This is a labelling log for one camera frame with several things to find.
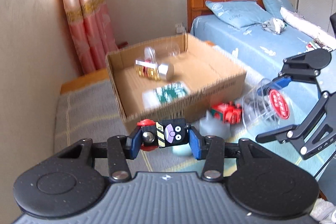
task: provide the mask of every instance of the green and white package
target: green and white package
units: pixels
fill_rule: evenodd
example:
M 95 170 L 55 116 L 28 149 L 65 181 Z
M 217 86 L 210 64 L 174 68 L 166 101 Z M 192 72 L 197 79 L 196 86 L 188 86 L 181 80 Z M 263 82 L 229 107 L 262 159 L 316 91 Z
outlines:
M 189 89 L 183 82 L 171 83 L 154 90 L 142 93 L 142 102 L 145 109 L 155 108 L 164 103 L 170 103 L 176 98 L 183 98 L 189 94 Z

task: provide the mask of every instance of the gold bottle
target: gold bottle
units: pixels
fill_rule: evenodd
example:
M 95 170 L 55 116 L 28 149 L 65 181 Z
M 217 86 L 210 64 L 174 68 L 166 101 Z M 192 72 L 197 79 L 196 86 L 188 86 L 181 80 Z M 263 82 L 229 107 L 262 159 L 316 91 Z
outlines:
M 172 64 L 157 64 L 136 60 L 134 68 L 139 76 L 155 81 L 169 81 L 174 75 L 174 66 Z

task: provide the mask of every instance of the gray toy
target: gray toy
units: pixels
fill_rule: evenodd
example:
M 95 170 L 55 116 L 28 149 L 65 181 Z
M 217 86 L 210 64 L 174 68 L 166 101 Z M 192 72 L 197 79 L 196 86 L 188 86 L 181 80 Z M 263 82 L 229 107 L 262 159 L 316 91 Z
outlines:
M 226 140 L 231 137 L 230 124 L 212 117 L 210 111 L 207 110 L 205 118 L 199 120 L 199 133 L 203 137 L 213 135 Z

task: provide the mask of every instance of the yellow and black stripe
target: yellow and black stripe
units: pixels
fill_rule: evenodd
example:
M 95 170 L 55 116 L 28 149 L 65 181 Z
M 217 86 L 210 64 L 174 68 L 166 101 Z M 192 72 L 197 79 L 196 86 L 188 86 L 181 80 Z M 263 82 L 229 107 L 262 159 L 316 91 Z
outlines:
M 163 133 L 163 125 L 156 122 L 156 134 L 157 134 L 157 140 L 159 142 L 159 148 L 166 147 L 165 144 L 165 135 Z

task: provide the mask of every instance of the gold curtain trim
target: gold curtain trim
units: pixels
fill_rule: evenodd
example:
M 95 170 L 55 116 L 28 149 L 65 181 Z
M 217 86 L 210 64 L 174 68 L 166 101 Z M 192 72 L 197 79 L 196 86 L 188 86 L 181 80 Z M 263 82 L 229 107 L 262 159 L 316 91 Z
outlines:
M 80 8 L 67 11 L 67 19 L 69 23 L 82 20 L 84 17 L 91 15 L 95 12 L 100 5 L 105 3 L 105 0 L 88 0 Z

